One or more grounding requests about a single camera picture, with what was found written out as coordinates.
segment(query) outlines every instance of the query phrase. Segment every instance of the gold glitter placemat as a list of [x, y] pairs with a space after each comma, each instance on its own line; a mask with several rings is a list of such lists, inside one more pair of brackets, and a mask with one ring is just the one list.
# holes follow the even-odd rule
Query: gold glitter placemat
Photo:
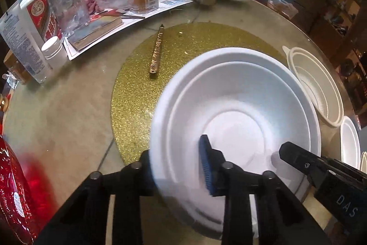
[[152, 35], [135, 49], [113, 88], [112, 130], [125, 164], [138, 160], [148, 149], [158, 98], [172, 76], [191, 59], [216, 48], [235, 46], [263, 52], [285, 64], [278, 51], [247, 31], [210, 22], [179, 24], [164, 29], [159, 74], [151, 79], [149, 65], [156, 38], [157, 34]]

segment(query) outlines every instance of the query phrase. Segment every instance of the red plastic bag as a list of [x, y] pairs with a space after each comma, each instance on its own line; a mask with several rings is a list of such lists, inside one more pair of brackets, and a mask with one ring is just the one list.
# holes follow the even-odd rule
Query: red plastic bag
[[40, 231], [21, 166], [0, 136], [0, 236], [4, 244], [33, 244]]

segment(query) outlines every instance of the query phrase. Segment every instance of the white bottle cap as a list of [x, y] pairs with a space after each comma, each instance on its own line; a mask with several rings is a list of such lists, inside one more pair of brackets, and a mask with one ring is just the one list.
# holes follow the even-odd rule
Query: white bottle cap
[[48, 58], [54, 55], [61, 46], [61, 42], [57, 36], [53, 36], [52, 38], [48, 39], [42, 46], [41, 50], [43, 55]]

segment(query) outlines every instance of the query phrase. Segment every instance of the white bottle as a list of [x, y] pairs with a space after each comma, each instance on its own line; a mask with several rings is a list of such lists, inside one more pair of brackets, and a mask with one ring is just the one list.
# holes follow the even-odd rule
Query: white bottle
[[47, 0], [21, 0], [21, 17], [32, 37], [41, 49], [51, 37], [57, 35], [61, 41], [64, 37]]
[[19, 2], [16, 1], [0, 18], [0, 34], [29, 74], [38, 83], [42, 83], [52, 75], [52, 70], [29, 30], [24, 26], [20, 14]]
[[67, 62], [67, 52], [57, 36], [48, 39], [41, 50], [54, 71], [60, 70]]

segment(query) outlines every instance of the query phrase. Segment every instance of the gold chopstick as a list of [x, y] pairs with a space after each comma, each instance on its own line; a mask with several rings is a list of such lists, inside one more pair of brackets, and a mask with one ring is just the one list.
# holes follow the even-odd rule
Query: gold chopstick
[[163, 37], [164, 25], [161, 24], [158, 30], [156, 44], [154, 46], [152, 62], [150, 64], [149, 73], [155, 74], [159, 70], [160, 57], [161, 57], [161, 47], [162, 47], [162, 37]]

